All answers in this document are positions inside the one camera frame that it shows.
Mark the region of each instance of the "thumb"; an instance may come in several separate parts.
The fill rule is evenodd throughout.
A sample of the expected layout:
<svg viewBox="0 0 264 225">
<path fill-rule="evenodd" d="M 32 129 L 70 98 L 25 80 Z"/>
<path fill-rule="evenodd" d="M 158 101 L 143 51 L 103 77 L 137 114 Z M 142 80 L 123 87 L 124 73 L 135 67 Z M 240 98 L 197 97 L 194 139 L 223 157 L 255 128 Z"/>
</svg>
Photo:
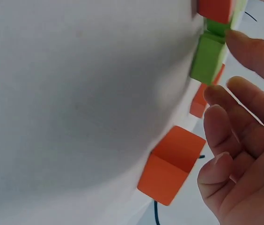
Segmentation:
<svg viewBox="0 0 264 225">
<path fill-rule="evenodd" d="M 219 208 L 235 183 L 230 180 L 233 159 L 228 152 L 217 155 L 198 174 L 198 188 L 208 208 L 219 218 Z"/>
<path fill-rule="evenodd" d="M 232 55 L 243 66 L 264 78 L 264 40 L 252 39 L 241 32 L 228 30 L 226 41 Z"/>
</svg>

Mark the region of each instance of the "block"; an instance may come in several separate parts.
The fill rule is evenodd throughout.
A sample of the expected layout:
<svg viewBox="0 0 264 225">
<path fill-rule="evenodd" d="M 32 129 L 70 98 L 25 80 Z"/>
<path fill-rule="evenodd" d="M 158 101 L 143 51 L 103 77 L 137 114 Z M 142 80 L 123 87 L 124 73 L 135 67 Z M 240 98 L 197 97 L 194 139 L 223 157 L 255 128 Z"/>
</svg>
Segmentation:
<svg viewBox="0 0 264 225">
<path fill-rule="evenodd" d="M 225 37 L 225 31 L 226 30 L 233 30 L 235 26 L 238 24 L 238 21 L 240 19 L 240 16 L 242 15 L 242 12 L 237 10 L 233 12 L 233 16 L 230 19 L 230 22 L 227 24 L 220 23 L 214 20 L 206 19 L 206 27 L 207 30 L 215 35 L 218 35 L 220 37 Z"/>
<path fill-rule="evenodd" d="M 222 40 L 210 32 L 201 35 L 192 63 L 190 77 L 207 85 L 211 85 L 214 81 L 227 54 L 226 44 L 216 39 Z"/>
<path fill-rule="evenodd" d="M 151 154 L 138 183 L 138 190 L 155 201 L 170 205 L 188 173 Z"/>
<path fill-rule="evenodd" d="M 198 13 L 207 19 L 227 24 L 234 6 L 234 0 L 198 0 Z"/>
<path fill-rule="evenodd" d="M 206 19 L 207 30 L 220 37 L 225 37 L 225 31 L 232 28 L 232 20 L 227 24 L 223 24 L 214 20 Z"/>
<path fill-rule="evenodd" d="M 163 205 L 170 205 L 186 181 L 206 141 L 173 127 L 151 152 L 137 188 Z"/>
<path fill-rule="evenodd" d="M 225 69 L 225 64 L 222 64 L 221 69 L 219 71 L 219 73 L 217 74 L 213 84 L 218 84 L 221 75 L 223 73 Z M 192 100 L 191 106 L 190 106 L 190 114 L 198 117 L 198 118 L 203 118 L 205 109 L 207 107 L 207 102 L 204 99 L 204 91 L 205 89 L 208 87 L 208 85 L 206 84 L 201 84 L 201 86 L 199 87 L 195 97 Z"/>
</svg>

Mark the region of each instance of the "orange cube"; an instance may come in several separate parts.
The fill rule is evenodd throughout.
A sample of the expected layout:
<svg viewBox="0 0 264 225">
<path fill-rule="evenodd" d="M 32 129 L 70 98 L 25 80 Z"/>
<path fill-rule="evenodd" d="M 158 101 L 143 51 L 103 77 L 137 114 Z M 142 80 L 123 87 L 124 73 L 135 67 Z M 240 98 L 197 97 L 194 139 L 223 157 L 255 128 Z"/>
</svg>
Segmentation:
<svg viewBox="0 0 264 225">
<path fill-rule="evenodd" d="M 234 0 L 198 0 L 198 13 L 210 20 L 228 24 L 234 11 Z"/>
<path fill-rule="evenodd" d="M 181 128 L 173 127 L 152 151 L 138 189 L 169 205 L 186 181 L 206 141 Z"/>
<path fill-rule="evenodd" d="M 221 75 L 223 74 L 223 71 L 225 70 L 225 64 L 222 64 L 221 69 L 219 73 L 217 74 L 216 78 L 213 81 L 213 84 L 218 84 Z M 192 100 L 191 106 L 190 106 L 190 114 L 202 118 L 205 112 L 205 109 L 207 107 L 207 102 L 204 99 L 204 91 L 208 87 L 208 85 L 202 83 L 199 87 L 195 97 Z"/>
</svg>

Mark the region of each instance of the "white surface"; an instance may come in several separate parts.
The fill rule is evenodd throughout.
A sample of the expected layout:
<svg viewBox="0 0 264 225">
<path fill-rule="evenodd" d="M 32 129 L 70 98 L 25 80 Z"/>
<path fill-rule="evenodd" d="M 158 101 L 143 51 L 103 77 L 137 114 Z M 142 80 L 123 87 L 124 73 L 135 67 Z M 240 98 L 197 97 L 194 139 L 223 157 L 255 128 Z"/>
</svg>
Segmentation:
<svg viewBox="0 0 264 225">
<path fill-rule="evenodd" d="M 191 5 L 0 0 L 0 225 L 121 220 L 196 92 L 179 105 L 203 24 Z"/>
<path fill-rule="evenodd" d="M 257 0 L 250 0 L 246 11 L 252 14 L 258 22 L 255 22 L 247 15 L 244 15 L 239 30 L 245 32 L 253 38 L 264 39 L 264 3 Z M 226 81 L 235 75 L 245 77 L 264 90 L 264 80 L 257 76 L 254 72 L 242 67 L 231 55 L 229 55 L 226 63 L 226 69 L 220 80 L 220 84 L 225 86 Z M 202 120 L 197 123 L 194 133 L 200 135 L 201 137 L 205 137 Z M 204 163 L 213 158 L 208 146 L 205 146 L 203 154 L 206 155 L 206 158 L 197 161 L 191 175 L 173 203 L 168 207 L 159 205 L 161 225 L 219 224 L 215 216 L 204 205 L 197 188 L 197 175 L 200 168 Z M 154 218 L 154 211 L 153 207 L 150 206 L 138 225 L 155 225 L 152 218 Z"/>
</svg>

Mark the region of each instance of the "black wire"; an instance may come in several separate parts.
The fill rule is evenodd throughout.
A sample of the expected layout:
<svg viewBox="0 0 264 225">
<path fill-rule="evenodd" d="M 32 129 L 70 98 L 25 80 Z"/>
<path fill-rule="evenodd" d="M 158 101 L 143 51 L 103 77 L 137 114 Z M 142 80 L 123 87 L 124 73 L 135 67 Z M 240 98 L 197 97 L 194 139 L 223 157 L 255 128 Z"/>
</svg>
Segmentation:
<svg viewBox="0 0 264 225">
<path fill-rule="evenodd" d="M 156 222 L 156 225 L 160 225 L 159 217 L 158 217 L 158 202 L 157 201 L 154 201 L 154 211 L 155 211 L 155 222 Z"/>
<path fill-rule="evenodd" d="M 258 22 L 251 14 L 249 14 L 248 12 L 245 12 L 246 15 L 248 15 L 249 17 L 251 17 L 254 21 Z"/>
</svg>

